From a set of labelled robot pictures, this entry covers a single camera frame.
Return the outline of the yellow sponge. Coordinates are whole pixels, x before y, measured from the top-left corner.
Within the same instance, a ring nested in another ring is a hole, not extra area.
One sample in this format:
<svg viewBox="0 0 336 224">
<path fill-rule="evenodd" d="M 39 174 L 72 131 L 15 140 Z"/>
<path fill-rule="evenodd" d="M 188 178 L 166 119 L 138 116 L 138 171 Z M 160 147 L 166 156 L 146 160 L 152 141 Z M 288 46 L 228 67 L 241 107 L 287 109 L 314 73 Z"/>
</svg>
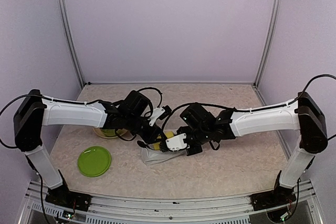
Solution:
<svg viewBox="0 0 336 224">
<path fill-rule="evenodd" d="M 157 138 L 157 142 L 152 144 L 152 148 L 155 151 L 161 151 L 161 152 L 168 152 L 169 148 L 166 144 L 166 141 L 172 137 L 174 137 L 175 134 L 173 131 L 167 131 L 165 132 L 165 138 L 161 138 L 160 136 Z"/>
</svg>

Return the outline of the white drawstring pouch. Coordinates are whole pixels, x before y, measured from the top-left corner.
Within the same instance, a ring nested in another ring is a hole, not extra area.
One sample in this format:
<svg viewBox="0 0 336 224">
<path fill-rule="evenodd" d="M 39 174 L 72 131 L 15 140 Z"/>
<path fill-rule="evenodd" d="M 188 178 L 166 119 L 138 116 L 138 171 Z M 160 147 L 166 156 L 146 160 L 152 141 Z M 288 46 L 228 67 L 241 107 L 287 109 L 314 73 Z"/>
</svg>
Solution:
<svg viewBox="0 0 336 224">
<path fill-rule="evenodd" d="M 178 152 L 156 151 L 153 148 L 150 148 L 143 141 L 137 141 L 137 144 L 142 148 L 141 160 L 147 166 L 163 163 L 173 158 L 186 154 L 186 151 L 178 151 Z"/>
</svg>

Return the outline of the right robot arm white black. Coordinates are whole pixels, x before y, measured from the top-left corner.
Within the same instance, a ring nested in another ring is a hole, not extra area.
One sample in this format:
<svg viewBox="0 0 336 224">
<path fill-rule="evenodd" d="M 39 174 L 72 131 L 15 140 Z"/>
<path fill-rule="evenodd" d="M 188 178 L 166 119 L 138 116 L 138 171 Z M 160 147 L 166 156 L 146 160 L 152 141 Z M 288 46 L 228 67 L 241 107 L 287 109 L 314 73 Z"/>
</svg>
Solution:
<svg viewBox="0 0 336 224">
<path fill-rule="evenodd" d="M 179 105 L 168 117 L 183 109 L 181 118 L 187 124 L 189 133 L 169 146 L 169 150 L 193 150 L 211 141 L 218 143 L 260 132 L 299 131 L 298 144 L 286 168 L 279 172 L 276 188 L 268 194 L 269 201 L 279 205 L 288 198 L 289 190 L 293 189 L 314 157 L 323 152 L 331 140 L 327 134 L 324 113 L 306 92 L 309 85 L 320 78 L 335 79 L 335 76 L 314 76 L 295 98 L 259 108 L 237 109 L 198 102 Z"/>
</svg>

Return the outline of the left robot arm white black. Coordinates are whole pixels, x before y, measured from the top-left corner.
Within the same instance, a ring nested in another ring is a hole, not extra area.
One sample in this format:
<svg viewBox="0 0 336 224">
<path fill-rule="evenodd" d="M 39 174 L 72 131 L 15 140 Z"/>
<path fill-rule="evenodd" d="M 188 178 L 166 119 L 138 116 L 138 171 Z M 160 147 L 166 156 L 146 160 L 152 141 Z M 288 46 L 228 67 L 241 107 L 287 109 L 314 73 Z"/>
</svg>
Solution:
<svg viewBox="0 0 336 224">
<path fill-rule="evenodd" d="M 74 195 L 61 172 L 51 162 L 41 140 L 42 127 L 78 125 L 102 130 L 127 130 L 146 144 L 166 139 L 163 130 L 156 124 L 165 108 L 155 108 L 140 91 L 132 90 L 125 99 L 117 102 L 60 100 L 43 96 L 38 89 L 21 95 L 21 98 L 23 102 L 14 116 L 15 145 L 12 148 L 26 155 L 53 197 L 64 206 L 73 201 Z"/>
</svg>

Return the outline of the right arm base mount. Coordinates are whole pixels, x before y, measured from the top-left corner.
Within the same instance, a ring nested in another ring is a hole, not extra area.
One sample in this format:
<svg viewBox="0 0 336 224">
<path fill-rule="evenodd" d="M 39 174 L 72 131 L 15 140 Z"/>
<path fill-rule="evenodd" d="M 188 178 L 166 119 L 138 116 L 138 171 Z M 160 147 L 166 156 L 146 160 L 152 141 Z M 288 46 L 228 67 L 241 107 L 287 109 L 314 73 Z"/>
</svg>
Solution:
<svg viewBox="0 0 336 224">
<path fill-rule="evenodd" d="M 259 211 L 289 204 L 290 201 L 296 201 L 297 197 L 292 189 L 280 191 L 273 189 L 262 193 L 252 194 L 250 200 L 254 211 Z"/>
</svg>

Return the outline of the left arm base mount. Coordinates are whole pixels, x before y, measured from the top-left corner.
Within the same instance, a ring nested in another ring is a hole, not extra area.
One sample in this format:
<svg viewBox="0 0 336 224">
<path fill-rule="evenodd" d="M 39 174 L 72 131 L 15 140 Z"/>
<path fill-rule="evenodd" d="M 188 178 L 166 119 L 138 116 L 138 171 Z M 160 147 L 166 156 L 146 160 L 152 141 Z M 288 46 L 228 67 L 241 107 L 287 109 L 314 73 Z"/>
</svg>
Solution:
<svg viewBox="0 0 336 224">
<path fill-rule="evenodd" d="M 57 206 L 87 212 L 91 199 L 92 196 L 89 194 L 56 188 L 48 190 L 45 201 Z"/>
</svg>

